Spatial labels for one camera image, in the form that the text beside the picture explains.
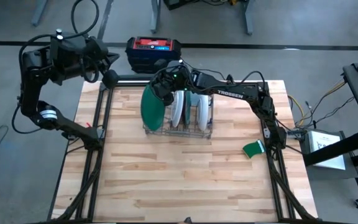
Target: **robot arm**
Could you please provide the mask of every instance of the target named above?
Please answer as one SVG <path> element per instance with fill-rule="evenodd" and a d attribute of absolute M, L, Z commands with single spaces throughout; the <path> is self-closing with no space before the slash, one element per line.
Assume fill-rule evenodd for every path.
<path fill-rule="evenodd" d="M 156 74 L 150 84 L 156 97 L 162 99 L 166 105 L 172 103 L 172 92 L 177 90 L 190 90 L 201 95 L 219 94 L 245 100 L 270 131 L 266 146 L 285 148 L 287 133 L 282 127 L 277 126 L 273 99 L 257 83 L 236 84 L 231 77 L 227 82 L 221 82 L 197 70 L 190 72 L 183 64 L 175 61 Z"/>
<path fill-rule="evenodd" d="M 18 97 L 24 116 L 42 129 L 62 130 L 63 136 L 76 136 L 83 140 L 85 148 L 99 147 L 99 134 L 96 128 L 85 128 L 65 118 L 54 106 L 39 101 L 41 88 L 49 81 L 58 85 L 67 79 L 82 76 L 86 81 L 95 82 L 99 72 L 107 88 L 118 81 L 110 65 L 119 58 L 118 54 L 109 53 L 101 40 L 94 37 L 78 36 L 65 39 L 73 34 L 58 33 L 51 38 L 50 45 L 26 52 L 22 55 L 21 94 Z"/>

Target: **plate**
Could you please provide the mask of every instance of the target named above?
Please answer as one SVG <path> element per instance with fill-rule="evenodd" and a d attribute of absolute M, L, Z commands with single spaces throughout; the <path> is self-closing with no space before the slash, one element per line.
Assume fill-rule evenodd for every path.
<path fill-rule="evenodd" d="M 140 113 L 143 123 L 152 131 L 158 130 L 164 122 L 164 103 L 154 96 L 150 85 L 144 88 L 140 102 Z"/>
<path fill-rule="evenodd" d="M 171 121 L 172 126 L 175 128 L 179 125 L 181 112 L 183 109 L 184 91 L 176 91 L 171 107 Z"/>
<path fill-rule="evenodd" d="M 191 92 L 185 91 L 185 101 L 182 111 L 182 120 L 183 123 L 188 126 L 190 124 L 190 112 L 191 112 Z"/>
<path fill-rule="evenodd" d="M 200 95 L 197 105 L 197 122 L 198 128 L 205 131 L 208 124 L 208 96 Z"/>

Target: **wooden tabletop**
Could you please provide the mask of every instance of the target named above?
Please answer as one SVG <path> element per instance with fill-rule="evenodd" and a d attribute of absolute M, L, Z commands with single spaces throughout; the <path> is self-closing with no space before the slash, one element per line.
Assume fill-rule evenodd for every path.
<path fill-rule="evenodd" d="M 268 82 L 277 118 L 293 127 L 284 81 Z M 242 147 L 263 139 L 246 101 L 214 96 L 212 138 L 146 135 L 140 116 L 143 87 L 117 87 L 106 133 L 94 222 L 276 222 L 265 154 L 248 159 Z M 84 83 L 75 121 L 91 123 L 99 82 Z M 287 144 L 300 149 L 295 140 Z M 68 148 L 81 146 L 78 141 Z M 283 151 L 290 188 L 317 216 L 302 155 Z M 86 151 L 66 156 L 52 218 L 78 193 Z M 285 217 L 287 207 L 281 192 Z"/>

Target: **green plate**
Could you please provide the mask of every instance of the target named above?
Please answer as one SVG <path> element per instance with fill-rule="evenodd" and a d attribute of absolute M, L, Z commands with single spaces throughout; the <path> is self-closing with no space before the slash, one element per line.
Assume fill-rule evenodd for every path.
<path fill-rule="evenodd" d="M 185 124 L 189 125 L 190 124 L 190 111 L 191 111 L 191 92 L 190 91 L 185 92 L 184 110 L 185 110 Z"/>
<path fill-rule="evenodd" d="M 164 103 L 154 96 L 150 85 L 144 88 L 140 103 L 140 113 L 143 123 L 152 131 L 158 130 L 164 122 Z"/>

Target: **sponge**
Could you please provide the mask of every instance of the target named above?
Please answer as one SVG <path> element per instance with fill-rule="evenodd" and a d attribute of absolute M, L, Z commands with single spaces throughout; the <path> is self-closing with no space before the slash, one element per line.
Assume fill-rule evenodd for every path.
<path fill-rule="evenodd" d="M 256 142 L 244 146 L 242 150 L 248 156 L 249 159 L 256 154 L 262 154 L 266 151 L 265 146 L 261 140 L 258 140 Z"/>

